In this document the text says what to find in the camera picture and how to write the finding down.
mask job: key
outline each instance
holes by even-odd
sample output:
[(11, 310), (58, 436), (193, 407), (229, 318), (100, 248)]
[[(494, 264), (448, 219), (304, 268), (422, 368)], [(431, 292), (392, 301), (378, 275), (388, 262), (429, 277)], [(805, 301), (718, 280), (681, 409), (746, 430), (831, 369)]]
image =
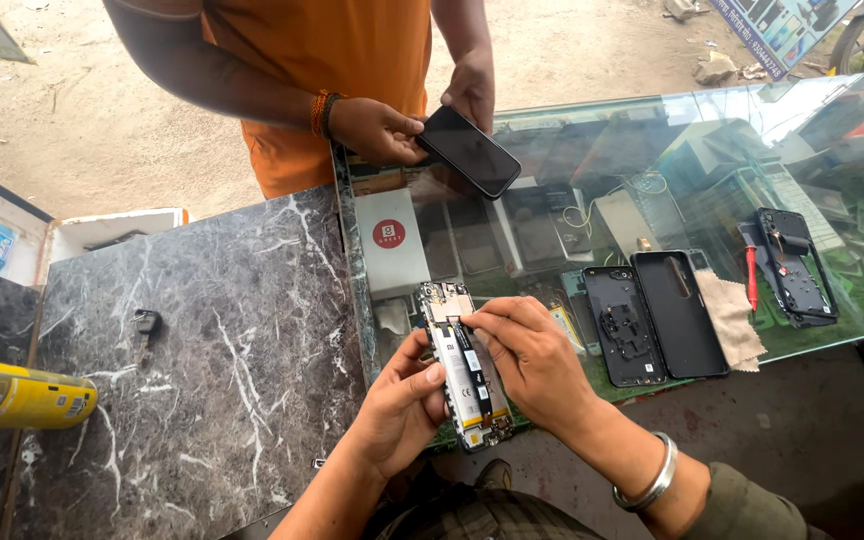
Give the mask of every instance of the key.
[(138, 354), (135, 355), (135, 365), (141, 365), (145, 356), (145, 349), (149, 346), (149, 338), (158, 332), (162, 326), (162, 317), (159, 313), (150, 309), (137, 309), (131, 321), (135, 323), (135, 329), (142, 335), (142, 341), (138, 346)]

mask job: orange shirt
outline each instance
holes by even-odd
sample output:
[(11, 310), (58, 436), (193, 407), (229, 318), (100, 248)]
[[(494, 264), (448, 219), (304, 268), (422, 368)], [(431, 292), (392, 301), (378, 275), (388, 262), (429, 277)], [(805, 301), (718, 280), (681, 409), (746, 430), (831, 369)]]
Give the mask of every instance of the orange shirt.
[[(206, 38), (286, 85), (424, 115), (429, 0), (119, 0), (162, 19), (201, 14)], [(310, 131), (242, 121), (267, 197), (329, 184), (329, 143)]]

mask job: debris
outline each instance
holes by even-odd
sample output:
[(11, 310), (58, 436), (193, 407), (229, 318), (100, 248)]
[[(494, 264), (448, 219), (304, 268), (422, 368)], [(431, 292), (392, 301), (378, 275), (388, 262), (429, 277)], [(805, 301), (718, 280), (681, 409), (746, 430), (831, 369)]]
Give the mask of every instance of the debris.
[(689, 20), (695, 17), (699, 6), (692, 0), (663, 0), (666, 10), (678, 20)]
[(710, 86), (733, 76), (738, 68), (729, 55), (708, 52), (708, 60), (701, 60), (692, 70), (692, 78), (700, 85)]
[(804, 61), (803, 64), (808, 66), (809, 68), (815, 69), (816, 71), (820, 71), (822, 75), (829, 73), (829, 67), (827, 65), (815, 63), (814, 61)]
[(768, 77), (768, 74), (765, 73), (762, 64), (756, 62), (752, 65), (743, 65), (742, 68), (738, 70), (738, 76), (746, 81), (751, 81), (755, 79), (765, 79)]

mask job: green sleeve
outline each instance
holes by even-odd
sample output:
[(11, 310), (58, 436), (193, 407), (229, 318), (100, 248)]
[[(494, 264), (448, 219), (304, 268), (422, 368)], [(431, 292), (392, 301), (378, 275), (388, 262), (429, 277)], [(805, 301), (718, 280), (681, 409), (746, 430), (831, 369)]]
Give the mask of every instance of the green sleeve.
[(795, 504), (769, 493), (725, 463), (710, 463), (705, 508), (683, 539), (806, 540), (806, 520)]

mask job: man's right hand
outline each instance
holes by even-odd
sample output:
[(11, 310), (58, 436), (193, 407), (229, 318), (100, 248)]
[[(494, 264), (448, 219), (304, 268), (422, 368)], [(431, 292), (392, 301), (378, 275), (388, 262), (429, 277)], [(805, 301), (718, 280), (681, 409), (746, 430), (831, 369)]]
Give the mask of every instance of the man's right hand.
[(462, 322), (485, 341), (511, 400), (553, 436), (585, 423), (601, 401), (569, 338), (535, 298), (489, 300)]
[(363, 97), (337, 100), (328, 116), (331, 138), (376, 166), (414, 166), (424, 160), (427, 153), (415, 140), (424, 127), (388, 104)]

